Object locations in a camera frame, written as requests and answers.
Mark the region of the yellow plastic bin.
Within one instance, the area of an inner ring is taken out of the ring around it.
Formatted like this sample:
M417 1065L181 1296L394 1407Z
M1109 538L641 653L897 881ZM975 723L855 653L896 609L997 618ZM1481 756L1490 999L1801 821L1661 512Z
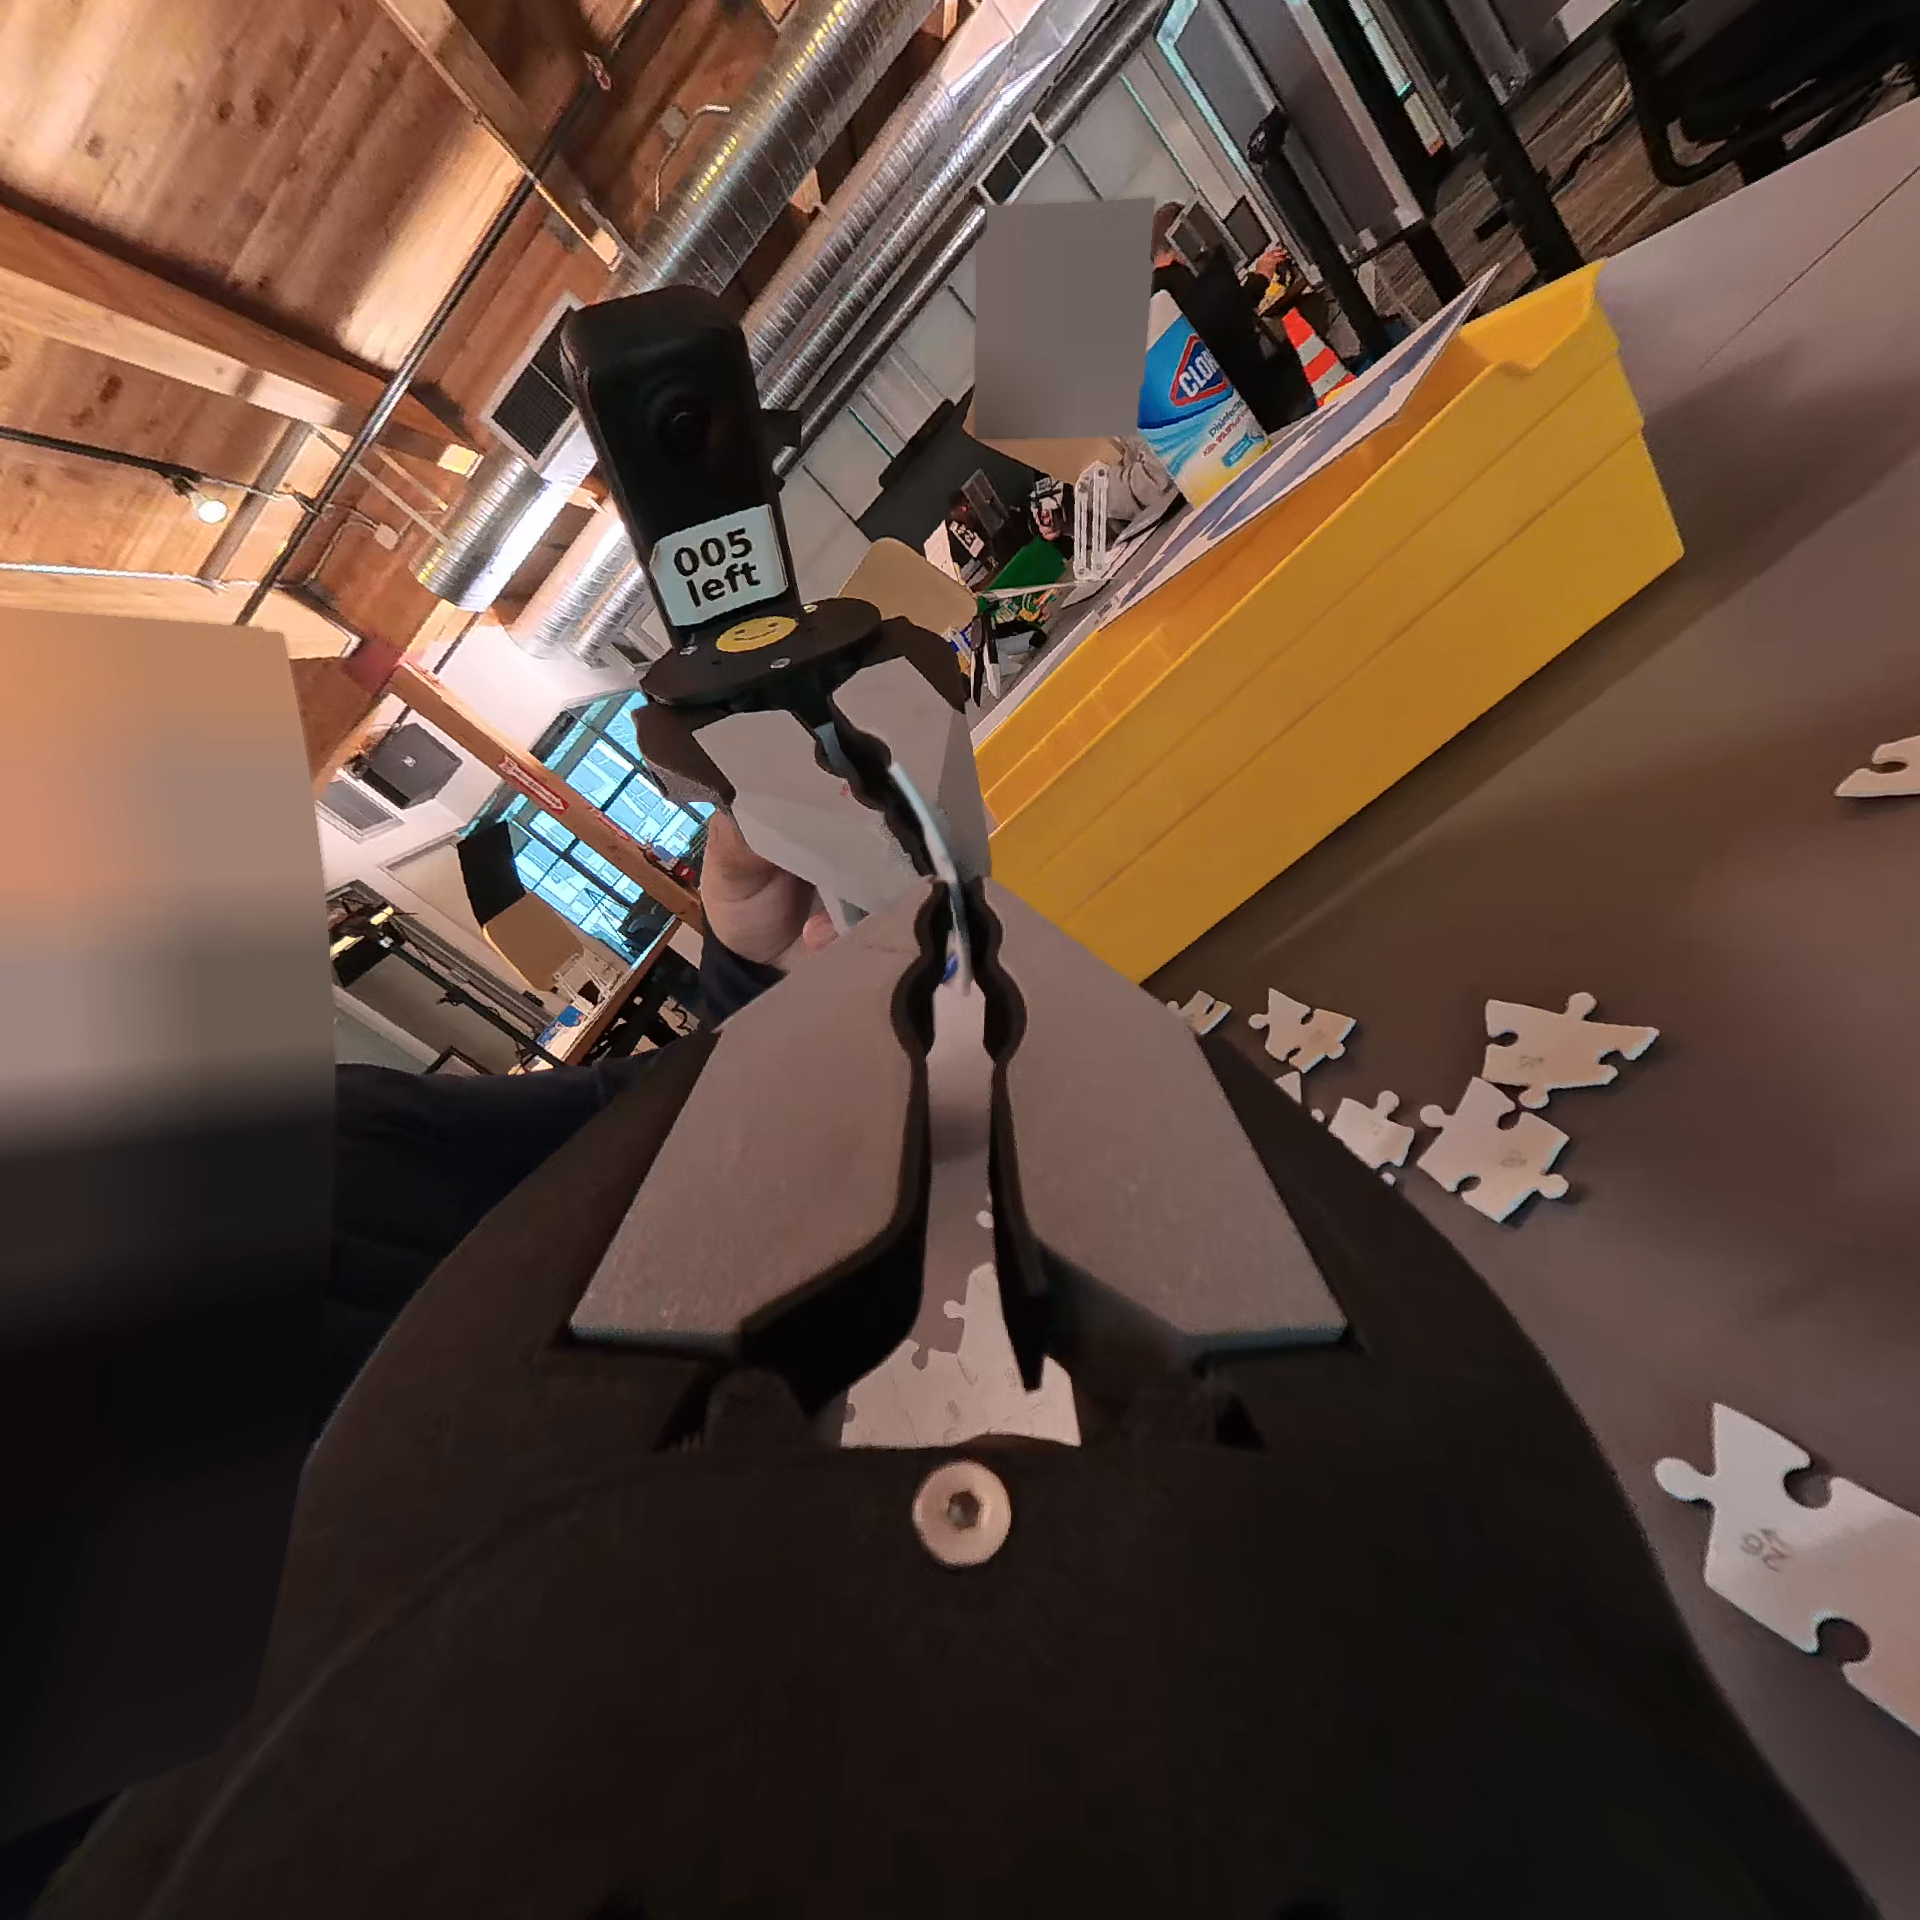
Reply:
M1144 980L1681 556L1592 265L999 708L991 875Z

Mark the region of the person's left hand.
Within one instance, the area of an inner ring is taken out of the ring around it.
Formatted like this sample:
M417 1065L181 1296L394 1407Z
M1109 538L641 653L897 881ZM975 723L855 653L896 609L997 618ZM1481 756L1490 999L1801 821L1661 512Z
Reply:
M754 967L789 972L835 941L818 890L754 852L721 808L705 823L698 897L710 937Z

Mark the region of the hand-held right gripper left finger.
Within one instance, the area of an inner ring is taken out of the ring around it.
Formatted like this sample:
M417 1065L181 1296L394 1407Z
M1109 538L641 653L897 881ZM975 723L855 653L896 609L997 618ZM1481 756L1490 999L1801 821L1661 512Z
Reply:
M915 881L727 1019L569 1316L589 1346L841 1400L920 1311L946 890Z

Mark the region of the silver ventilation duct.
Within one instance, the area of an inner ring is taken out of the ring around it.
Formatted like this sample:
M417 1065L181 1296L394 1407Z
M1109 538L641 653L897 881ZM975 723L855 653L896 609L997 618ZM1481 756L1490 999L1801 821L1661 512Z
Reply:
M689 283L721 293L773 228L801 179L901 58L927 2L799 2L783 16L767 66L721 117L718 136L662 197L609 297ZM489 609L591 468L591 443L566 412L546 464L491 450L416 565L438 601Z
M990 177L1049 154L1166 4L975 4L752 299L759 397L785 416L789 474L971 252Z

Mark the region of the white folding stand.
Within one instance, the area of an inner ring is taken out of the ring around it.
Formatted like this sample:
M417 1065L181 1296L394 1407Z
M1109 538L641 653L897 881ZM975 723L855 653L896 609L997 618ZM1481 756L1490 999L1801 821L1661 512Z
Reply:
M1031 517L1035 532L1062 563L1067 596L1083 596L1101 586L1113 568L1113 548L1133 523L1137 501L1123 449L1091 459L1074 481L1050 479L1035 488Z

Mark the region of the blue-edged puzzle piece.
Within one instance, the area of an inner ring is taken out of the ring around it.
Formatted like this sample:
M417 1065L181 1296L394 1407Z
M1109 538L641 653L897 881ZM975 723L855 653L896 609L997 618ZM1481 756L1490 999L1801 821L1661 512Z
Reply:
M975 984L975 963L974 935L969 928L967 884L958 868L955 855L949 848L942 816L931 804L922 800L920 791L915 788L912 775L905 771L901 760L889 760L886 778L919 829L931 875L946 891L951 921L951 980L955 991L971 992Z

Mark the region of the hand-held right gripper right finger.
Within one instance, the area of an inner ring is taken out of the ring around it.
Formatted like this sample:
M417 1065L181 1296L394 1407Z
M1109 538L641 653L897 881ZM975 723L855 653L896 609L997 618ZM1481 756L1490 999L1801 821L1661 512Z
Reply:
M1199 1037L997 881L963 891L999 1307L1024 1385L1136 1387L1346 1314Z

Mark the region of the black office chairs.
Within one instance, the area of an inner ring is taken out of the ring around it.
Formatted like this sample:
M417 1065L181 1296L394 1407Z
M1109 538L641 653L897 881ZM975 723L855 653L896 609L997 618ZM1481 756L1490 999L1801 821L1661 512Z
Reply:
M1656 183L1752 183L1857 129L1895 75L1914 80L1917 4L1632 2L1609 39Z

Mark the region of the partly built puzzle ball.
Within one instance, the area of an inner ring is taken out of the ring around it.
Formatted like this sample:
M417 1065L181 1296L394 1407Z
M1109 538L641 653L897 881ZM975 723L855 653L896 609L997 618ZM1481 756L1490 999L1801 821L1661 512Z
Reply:
M927 1243L909 1336L858 1378L835 1434L841 1450L958 1450L977 1439L1077 1447L1072 1383L1045 1360L1026 1385L1000 1316L991 1202L969 1223L949 1211Z

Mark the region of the white wipes canister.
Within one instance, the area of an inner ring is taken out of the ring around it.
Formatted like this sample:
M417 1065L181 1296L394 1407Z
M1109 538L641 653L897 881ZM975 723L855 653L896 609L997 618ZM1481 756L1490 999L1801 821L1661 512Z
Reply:
M1269 450L1258 419L1168 293L1153 293L1147 304L1136 432L1193 507L1203 507Z

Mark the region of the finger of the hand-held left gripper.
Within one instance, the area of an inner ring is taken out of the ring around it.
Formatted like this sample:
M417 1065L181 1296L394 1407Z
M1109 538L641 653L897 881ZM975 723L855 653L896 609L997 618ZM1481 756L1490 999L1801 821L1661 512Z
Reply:
M886 775L886 761L901 760L942 816L961 881L986 879L991 827L963 715L897 656L858 667L838 693L838 773L855 796L882 810L914 868L931 879L920 833Z
M922 890L879 808L823 761L819 744L785 712L738 712L691 732L730 787L746 845L806 881L838 927Z

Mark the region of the loose group of puzzle pieces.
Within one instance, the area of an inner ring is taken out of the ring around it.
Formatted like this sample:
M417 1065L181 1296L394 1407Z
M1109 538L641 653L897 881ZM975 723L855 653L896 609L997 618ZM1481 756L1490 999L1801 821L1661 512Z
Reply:
M1651 1024L1600 1019L1589 992L1560 1007L1517 999L1483 1003L1485 1047L1475 1075L1449 1107L1400 1116L1400 1097L1343 1096L1330 1112L1307 1108L1379 1185L1418 1171L1490 1221L1507 1221L1535 1202L1568 1197L1558 1162L1568 1135L1545 1116L1555 1096L1609 1088L1623 1065L1659 1040Z

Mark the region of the person's left forearm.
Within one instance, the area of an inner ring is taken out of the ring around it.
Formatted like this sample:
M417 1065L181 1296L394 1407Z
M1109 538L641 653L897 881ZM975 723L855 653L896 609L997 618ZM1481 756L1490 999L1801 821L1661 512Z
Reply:
M326 1316L379 1332L453 1248L682 1043L533 1075L333 1075Z

